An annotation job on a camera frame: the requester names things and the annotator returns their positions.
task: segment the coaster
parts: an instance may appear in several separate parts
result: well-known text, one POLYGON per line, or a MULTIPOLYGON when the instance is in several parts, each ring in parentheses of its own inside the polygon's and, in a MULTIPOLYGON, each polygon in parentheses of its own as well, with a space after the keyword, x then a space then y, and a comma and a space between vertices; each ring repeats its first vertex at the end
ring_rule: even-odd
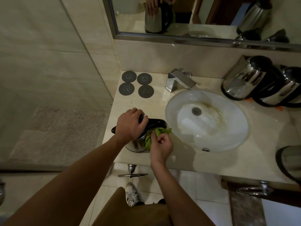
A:
POLYGON ((136 80, 137 75, 135 72, 128 70, 122 74, 122 80, 126 83, 131 83, 136 80))
POLYGON ((142 73, 137 77, 137 82, 141 85, 148 85, 151 83, 151 81, 152 81, 152 77, 148 73, 142 73))
POLYGON ((150 98, 153 95, 154 91, 150 85, 141 86, 138 90, 138 94, 142 98, 150 98))
POLYGON ((119 86, 119 92, 125 96, 132 94, 134 90, 135 87, 132 83, 122 83, 119 86))

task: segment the brown shorts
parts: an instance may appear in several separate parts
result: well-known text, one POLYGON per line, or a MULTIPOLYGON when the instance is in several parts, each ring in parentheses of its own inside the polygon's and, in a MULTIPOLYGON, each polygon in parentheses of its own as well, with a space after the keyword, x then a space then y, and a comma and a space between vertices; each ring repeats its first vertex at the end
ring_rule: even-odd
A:
POLYGON ((167 206, 150 204, 130 207, 126 203, 126 192, 119 187, 103 207, 92 226, 111 225, 155 225, 171 226, 167 206))

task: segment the sink drain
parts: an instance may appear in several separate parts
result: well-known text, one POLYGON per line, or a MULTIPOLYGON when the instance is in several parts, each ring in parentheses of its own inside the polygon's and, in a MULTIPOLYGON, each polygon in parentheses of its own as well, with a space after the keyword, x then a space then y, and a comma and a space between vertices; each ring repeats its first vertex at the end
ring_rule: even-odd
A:
POLYGON ((194 107, 191 111, 192 111, 192 114, 195 116, 199 116, 202 114, 202 110, 199 109, 198 107, 194 107))

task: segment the white sink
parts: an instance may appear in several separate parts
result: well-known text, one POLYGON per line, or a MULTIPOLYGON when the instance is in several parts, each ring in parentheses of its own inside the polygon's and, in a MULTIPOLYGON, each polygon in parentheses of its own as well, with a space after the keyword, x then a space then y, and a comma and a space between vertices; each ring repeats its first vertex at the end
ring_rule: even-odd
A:
POLYGON ((245 115, 229 99, 201 90, 175 95, 165 109, 167 124, 184 143, 204 151, 223 152, 244 142, 245 115))

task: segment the white sneaker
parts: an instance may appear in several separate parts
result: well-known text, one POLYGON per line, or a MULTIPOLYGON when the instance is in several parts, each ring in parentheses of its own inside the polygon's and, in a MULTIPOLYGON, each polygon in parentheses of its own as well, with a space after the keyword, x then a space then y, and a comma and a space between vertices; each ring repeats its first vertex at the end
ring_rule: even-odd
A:
POLYGON ((126 185, 125 190, 126 190, 126 202, 128 203, 129 206, 132 207, 137 202, 143 202, 138 190, 133 185, 133 183, 129 182, 126 185))

